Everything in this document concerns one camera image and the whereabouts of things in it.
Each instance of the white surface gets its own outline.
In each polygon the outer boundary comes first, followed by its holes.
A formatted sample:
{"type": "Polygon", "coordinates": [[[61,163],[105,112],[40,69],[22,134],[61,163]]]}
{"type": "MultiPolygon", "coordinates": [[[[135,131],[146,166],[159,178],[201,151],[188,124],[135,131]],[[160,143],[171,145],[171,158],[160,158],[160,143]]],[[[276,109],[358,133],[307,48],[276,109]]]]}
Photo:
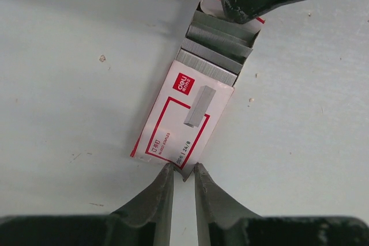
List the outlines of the white surface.
{"type": "MultiPolygon", "coordinates": [[[[197,1],[0,0],[0,215],[108,213],[153,180],[129,154],[197,1]]],[[[369,222],[368,3],[265,16],[202,156],[254,212],[369,222]]],[[[193,181],[176,175],[171,245],[197,243],[193,181]]]]}

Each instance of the red square label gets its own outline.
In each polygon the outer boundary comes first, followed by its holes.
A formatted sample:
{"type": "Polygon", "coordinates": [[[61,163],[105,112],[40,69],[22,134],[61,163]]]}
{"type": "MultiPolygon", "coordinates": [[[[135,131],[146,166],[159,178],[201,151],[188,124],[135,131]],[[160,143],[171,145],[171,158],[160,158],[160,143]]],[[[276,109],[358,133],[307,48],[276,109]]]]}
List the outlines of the red square label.
{"type": "Polygon", "coordinates": [[[177,80],[175,80],[173,88],[178,90],[179,92],[184,93],[185,95],[189,95],[192,86],[195,83],[195,79],[184,75],[183,73],[179,73],[177,80]]]}

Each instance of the scratch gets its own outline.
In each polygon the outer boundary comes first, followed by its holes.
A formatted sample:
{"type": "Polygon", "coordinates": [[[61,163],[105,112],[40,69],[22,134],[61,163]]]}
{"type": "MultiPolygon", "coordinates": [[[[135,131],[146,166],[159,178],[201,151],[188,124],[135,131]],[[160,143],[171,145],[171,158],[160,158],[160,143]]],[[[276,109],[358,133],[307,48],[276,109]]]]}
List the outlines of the scratch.
{"type": "Polygon", "coordinates": [[[90,203],[90,205],[94,205],[94,206],[98,206],[98,207],[103,207],[104,206],[102,204],[95,204],[95,203],[90,203]]]}
{"type": "Polygon", "coordinates": [[[78,158],[82,153],[78,154],[73,160],[75,160],[76,158],[78,158]]]}

